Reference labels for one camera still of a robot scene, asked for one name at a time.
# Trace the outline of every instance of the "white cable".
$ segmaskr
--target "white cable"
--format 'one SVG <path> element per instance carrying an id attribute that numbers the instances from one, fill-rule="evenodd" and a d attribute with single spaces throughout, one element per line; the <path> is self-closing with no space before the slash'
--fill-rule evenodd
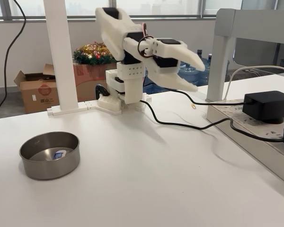
<path id="1" fill-rule="evenodd" d="M 260 66 L 246 66 L 246 67 L 242 67 L 238 70 L 236 70 L 232 75 L 231 75 L 231 79 L 229 81 L 229 84 L 228 84 L 228 87 L 227 87 L 227 91 L 226 91 L 226 94 L 225 94 L 225 97 L 223 100 L 227 100 L 227 95 L 228 95 L 228 91 L 229 91 L 229 88 L 231 86 L 231 81 L 233 79 L 233 77 L 240 71 L 242 70 L 249 70 L 249 69 L 260 69 L 260 68 L 273 68 L 273 69 L 280 69 L 280 70 L 284 70 L 284 67 L 281 67 L 281 66 L 275 66 L 275 65 L 260 65 Z"/>
<path id="2" fill-rule="evenodd" d="M 251 73 L 255 74 L 257 77 L 260 77 L 260 75 L 258 73 L 256 73 L 255 71 L 249 70 L 248 72 L 251 72 Z"/>
<path id="3" fill-rule="evenodd" d="M 255 70 L 249 70 L 249 71 L 252 72 L 252 73 L 255 73 L 258 77 L 261 76 L 260 73 L 256 72 Z"/>

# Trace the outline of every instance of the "cardboard box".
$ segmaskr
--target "cardboard box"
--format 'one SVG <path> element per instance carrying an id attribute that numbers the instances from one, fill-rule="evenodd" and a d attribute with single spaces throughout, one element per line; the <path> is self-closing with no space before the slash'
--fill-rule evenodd
<path id="1" fill-rule="evenodd" d="M 116 69 L 116 64 L 83 65 L 74 63 L 78 102 L 95 100 L 95 86 L 107 87 L 105 71 Z M 24 74 L 20 71 L 14 82 L 19 87 L 27 114 L 46 111 L 59 105 L 53 65 L 45 64 L 43 73 Z"/>
<path id="2" fill-rule="evenodd" d="M 73 66 L 78 102 L 95 100 L 95 86 L 101 84 L 107 88 L 105 71 L 117 68 L 115 63 L 92 66 L 74 62 Z M 54 76 L 53 65 L 45 64 L 43 74 Z"/>
<path id="3" fill-rule="evenodd" d="M 25 112 L 45 111 L 53 105 L 59 105 L 56 81 L 42 73 L 24 74 L 20 71 L 14 82 L 19 87 Z"/>

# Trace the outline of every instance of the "green garland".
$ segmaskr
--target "green garland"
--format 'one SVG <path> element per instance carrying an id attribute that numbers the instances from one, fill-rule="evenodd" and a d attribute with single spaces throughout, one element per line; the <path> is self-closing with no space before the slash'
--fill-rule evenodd
<path id="1" fill-rule="evenodd" d="M 86 54 L 83 53 L 82 50 L 76 50 L 74 52 L 74 59 L 79 64 L 88 64 L 88 65 L 102 65 L 117 62 L 113 56 L 111 55 L 100 55 L 100 58 L 97 59 L 96 56 L 92 56 L 89 58 Z"/>

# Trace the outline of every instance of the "christmas decoration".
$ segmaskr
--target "christmas decoration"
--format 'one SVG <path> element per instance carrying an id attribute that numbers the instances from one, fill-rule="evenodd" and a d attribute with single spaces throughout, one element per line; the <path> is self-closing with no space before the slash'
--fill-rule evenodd
<path id="1" fill-rule="evenodd" d="M 117 62 L 104 43 L 94 42 L 78 48 L 74 59 L 79 64 L 102 65 Z"/>

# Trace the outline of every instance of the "floor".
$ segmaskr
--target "floor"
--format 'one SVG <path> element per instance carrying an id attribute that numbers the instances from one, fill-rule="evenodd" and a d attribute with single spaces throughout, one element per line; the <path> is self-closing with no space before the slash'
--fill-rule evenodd
<path id="1" fill-rule="evenodd" d="M 4 94 L 0 94 L 0 103 Z M 0 118 L 25 114 L 21 92 L 8 93 L 8 97 L 0 108 Z"/>

